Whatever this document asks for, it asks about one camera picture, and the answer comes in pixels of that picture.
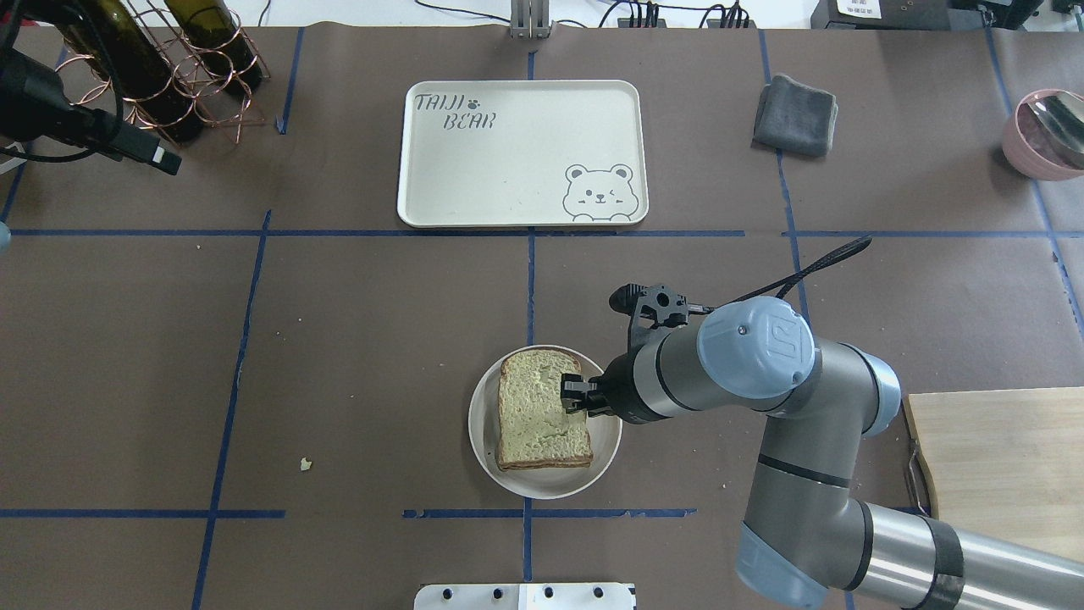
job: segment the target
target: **pink cup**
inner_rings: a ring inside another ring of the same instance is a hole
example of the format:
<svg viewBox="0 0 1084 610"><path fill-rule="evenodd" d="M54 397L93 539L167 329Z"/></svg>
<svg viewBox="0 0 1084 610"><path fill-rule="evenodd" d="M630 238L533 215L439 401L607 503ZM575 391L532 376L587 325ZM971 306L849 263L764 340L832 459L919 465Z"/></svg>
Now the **pink cup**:
<svg viewBox="0 0 1084 610"><path fill-rule="evenodd" d="M1018 171L1037 180L1069 180L1084 176L1084 169L1067 165L1057 156L1046 142L1043 126L1028 107L1028 102L1059 92L1061 89L1040 89L1024 95L1014 108L1012 116L1005 121L1005 130L1002 133L1005 158ZM1070 94L1081 98L1076 93L1070 92Z"/></svg>

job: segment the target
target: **wine bottle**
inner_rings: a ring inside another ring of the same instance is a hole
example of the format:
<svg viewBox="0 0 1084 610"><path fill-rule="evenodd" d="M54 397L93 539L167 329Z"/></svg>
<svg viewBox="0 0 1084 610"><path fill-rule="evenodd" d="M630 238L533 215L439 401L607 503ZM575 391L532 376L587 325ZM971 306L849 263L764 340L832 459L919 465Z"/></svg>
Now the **wine bottle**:
<svg viewBox="0 0 1084 610"><path fill-rule="evenodd" d="M104 68L112 63L113 87L126 98L140 100L136 105L175 142L198 135L204 125L192 111L192 99L178 90L184 85L173 80L172 68L120 0L74 1L85 21L61 28L72 50L92 55L91 68L99 76L107 76Z"/></svg>
<svg viewBox="0 0 1084 610"><path fill-rule="evenodd" d="M263 69L222 0L166 0L166 7L193 46L217 51L201 54L211 76L224 77L232 68L250 91L260 86ZM238 96L245 93L235 80L225 90Z"/></svg>

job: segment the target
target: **cartoon bear face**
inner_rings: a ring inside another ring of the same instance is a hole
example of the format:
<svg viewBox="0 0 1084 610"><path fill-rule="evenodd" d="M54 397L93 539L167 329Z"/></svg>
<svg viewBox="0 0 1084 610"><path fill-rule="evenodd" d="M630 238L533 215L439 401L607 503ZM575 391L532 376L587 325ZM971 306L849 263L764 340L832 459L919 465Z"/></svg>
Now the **cartoon bear face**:
<svg viewBox="0 0 1084 610"><path fill-rule="evenodd" d="M631 220L640 208L628 165L618 164L608 170L573 165L565 170L565 211L572 215L573 221Z"/></svg>

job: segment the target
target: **white label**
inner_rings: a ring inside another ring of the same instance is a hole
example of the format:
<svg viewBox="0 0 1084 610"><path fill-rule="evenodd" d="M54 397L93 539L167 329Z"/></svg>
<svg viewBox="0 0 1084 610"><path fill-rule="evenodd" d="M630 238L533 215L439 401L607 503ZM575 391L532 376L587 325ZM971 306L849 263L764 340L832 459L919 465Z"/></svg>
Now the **white label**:
<svg viewBox="0 0 1084 610"><path fill-rule="evenodd" d="M867 20L880 18L880 0L836 0L840 13Z"/></svg>

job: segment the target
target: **wooden cutting board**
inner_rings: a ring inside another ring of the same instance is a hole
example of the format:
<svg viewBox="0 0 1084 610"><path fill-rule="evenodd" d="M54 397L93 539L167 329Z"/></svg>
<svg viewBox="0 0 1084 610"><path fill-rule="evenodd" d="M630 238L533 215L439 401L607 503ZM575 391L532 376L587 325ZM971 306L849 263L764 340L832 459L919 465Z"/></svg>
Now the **wooden cutting board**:
<svg viewBox="0 0 1084 610"><path fill-rule="evenodd" d="M933 517L1084 561L1084 388L912 394Z"/></svg>

